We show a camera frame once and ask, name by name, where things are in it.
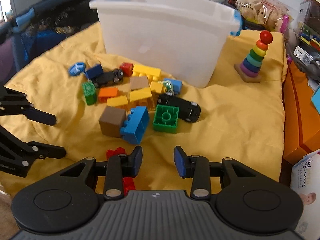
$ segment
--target wooden base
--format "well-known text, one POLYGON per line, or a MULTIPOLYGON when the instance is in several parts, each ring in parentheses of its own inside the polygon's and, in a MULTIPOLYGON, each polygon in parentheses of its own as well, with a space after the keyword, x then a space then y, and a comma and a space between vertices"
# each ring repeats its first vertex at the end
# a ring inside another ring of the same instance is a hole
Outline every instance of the wooden base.
POLYGON ((241 64, 235 64, 233 67, 238 72, 239 76, 243 79, 244 82, 247 83, 260 83, 261 82, 261 76, 258 74, 255 78, 248 77, 246 74, 244 74, 240 68, 241 64))

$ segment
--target plastic snack bag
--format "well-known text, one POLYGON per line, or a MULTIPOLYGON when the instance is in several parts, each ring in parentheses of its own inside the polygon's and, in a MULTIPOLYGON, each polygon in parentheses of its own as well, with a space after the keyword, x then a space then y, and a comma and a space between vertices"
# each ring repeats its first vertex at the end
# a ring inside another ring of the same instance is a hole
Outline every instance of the plastic snack bag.
POLYGON ((291 20, 289 8, 278 0, 238 0, 236 7, 246 20, 269 31, 284 33, 291 20))

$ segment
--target yellow ring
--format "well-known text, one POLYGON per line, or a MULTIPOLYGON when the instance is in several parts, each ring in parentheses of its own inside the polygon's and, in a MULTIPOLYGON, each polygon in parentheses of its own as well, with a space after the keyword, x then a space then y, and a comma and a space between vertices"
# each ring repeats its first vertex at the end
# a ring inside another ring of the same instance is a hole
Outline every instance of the yellow ring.
POLYGON ((257 46, 254 46, 254 47, 253 47, 253 51, 254 51, 257 55, 259 55, 260 57, 264 57, 264 56, 267 54, 266 51, 264 51, 264 50, 262 50, 262 49, 259 49, 257 46))

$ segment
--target yellow fabric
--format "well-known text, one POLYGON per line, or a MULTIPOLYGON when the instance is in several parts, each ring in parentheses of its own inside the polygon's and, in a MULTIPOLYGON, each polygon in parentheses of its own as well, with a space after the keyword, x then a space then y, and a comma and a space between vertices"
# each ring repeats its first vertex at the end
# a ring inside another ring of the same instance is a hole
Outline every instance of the yellow fabric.
MULTIPOLYGON (((254 31, 242 31, 239 37, 228 38, 206 88, 197 89, 183 83, 180 96, 197 102, 202 108, 198 122, 190 124, 179 120, 177 134, 155 132, 152 129, 154 112, 150 112, 150 123, 141 143, 143 162, 135 179, 137 189, 190 190, 191 179, 179 178, 174 166, 176 145, 182 146, 188 155, 204 155, 210 161, 220 162, 227 156, 235 158, 278 180, 284 136, 281 79, 287 65, 283 37, 279 33, 273 36, 261 66, 261 83, 243 82, 233 68, 259 39, 259 32, 254 31)), ((36 58, 12 78, 7 87, 27 93, 28 100, 37 109, 55 114, 58 122, 52 127, 19 115, 1 117, 0 124, 25 142, 63 146, 68 154, 60 160, 36 160, 27 178, 2 172, 1 183, 10 195, 85 157, 104 161, 108 149, 123 147, 127 153, 133 150, 135 146, 126 141, 101 134, 98 119, 106 104, 87 106, 81 89, 84 75, 70 77, 67 71, 79 61, 89 66, 100 62, 104 70, 111 70, 126 60, 105 53, 97 23, 36 58)), ((127 94, 129 89, 129 79, 125 78, 119 90, 127 94)), ((100 180, 98 192, 102 191, 102 185, 100 180)), ((212 179, 212 192, 219 191, 218 178, 212 179)))

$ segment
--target orange ring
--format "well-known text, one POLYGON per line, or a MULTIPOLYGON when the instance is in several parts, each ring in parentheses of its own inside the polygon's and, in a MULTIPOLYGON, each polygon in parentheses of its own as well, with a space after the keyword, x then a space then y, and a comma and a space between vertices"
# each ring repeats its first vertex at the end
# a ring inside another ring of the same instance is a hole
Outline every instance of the orange ring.
POLYGON ((257 47, 258 47, 259 49, 264 50, 264 51, 267 51, 268 48, 269 48, 269 46, 268 46, 267 44, 264 44, 261 40, 258 40, 258 41, 257 41, 257 47))

